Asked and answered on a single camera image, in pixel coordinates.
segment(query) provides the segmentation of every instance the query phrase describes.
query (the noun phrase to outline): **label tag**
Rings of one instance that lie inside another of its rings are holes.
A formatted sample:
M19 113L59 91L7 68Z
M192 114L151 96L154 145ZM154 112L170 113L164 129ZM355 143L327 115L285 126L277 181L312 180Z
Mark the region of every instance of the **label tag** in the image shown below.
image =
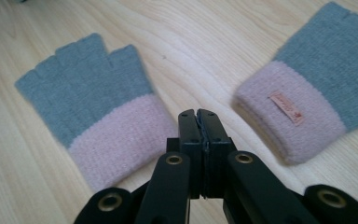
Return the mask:
M301 111L280 91L273 92L269 96L269 99L271 99L296 126L304 121L304 116Z

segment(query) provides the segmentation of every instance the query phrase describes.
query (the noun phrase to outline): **brass ring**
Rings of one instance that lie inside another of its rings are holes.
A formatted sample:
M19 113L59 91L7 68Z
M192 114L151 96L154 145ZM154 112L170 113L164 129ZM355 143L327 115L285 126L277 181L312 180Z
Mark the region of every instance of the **brass ring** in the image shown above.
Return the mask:
M168 157L166 160L165 160L169 165L177 165L177 164L180 164L182 163L182 157L180 156L170 156Z
M325 204L335 207L343 208L347 205L344 198L328 189L321 189L318 191L318 198Z
M235 160L240 163L251 163L253 162L253 158L249 155L246 155L244 153L238 154L235 156Z
M111 212L123 203L123 199L118 193L108 193L98 202L98 208L103 212Z

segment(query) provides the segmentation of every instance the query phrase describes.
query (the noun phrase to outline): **knitted glove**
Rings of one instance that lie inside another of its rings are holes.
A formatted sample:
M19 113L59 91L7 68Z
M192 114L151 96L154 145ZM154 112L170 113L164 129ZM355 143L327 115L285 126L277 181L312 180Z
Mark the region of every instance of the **knitted glove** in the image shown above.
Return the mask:
M236 97L291 164L358 128L358 15L324 6Z
M133 46L106 55L94 34L56 50L16 82L95 191L165 150L175 124Z

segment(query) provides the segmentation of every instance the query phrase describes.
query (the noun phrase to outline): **light wood table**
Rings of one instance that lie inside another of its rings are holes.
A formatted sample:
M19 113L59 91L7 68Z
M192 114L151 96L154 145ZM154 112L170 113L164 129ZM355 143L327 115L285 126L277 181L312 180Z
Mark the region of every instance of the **light wood table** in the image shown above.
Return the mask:
M337 1L358 13L358 1ZM358 130L311 161L286 166L233 104L239 85L326 1L0 1L0 223L72 223L92 195L66 150L14 82L58 47L99 33L109 50L133 44L174 118L189 108L219 115L241 150L284 185L327 184L358 200ZM155 163L119 184L134 190ZM191 223L226 223L220 200L191 204Z

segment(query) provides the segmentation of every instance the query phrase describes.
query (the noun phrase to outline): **wood grain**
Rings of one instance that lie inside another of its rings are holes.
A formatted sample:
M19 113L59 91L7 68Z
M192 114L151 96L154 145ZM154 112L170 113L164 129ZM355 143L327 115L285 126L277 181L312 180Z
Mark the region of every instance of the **wood grain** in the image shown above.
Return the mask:
M358 1L337 1L358 13ZM13 84L60 46L91 33L109 50L133 44L174 118L217 113L239 149L289 189L327 184L358 200L358 130L315 159L285 166L233 104L239 85L326 1L0 0L0 223L72 223L92 195L69 155ZM119 184L133 190L154 163ZM191 223L226 223L219 200L191 205Z

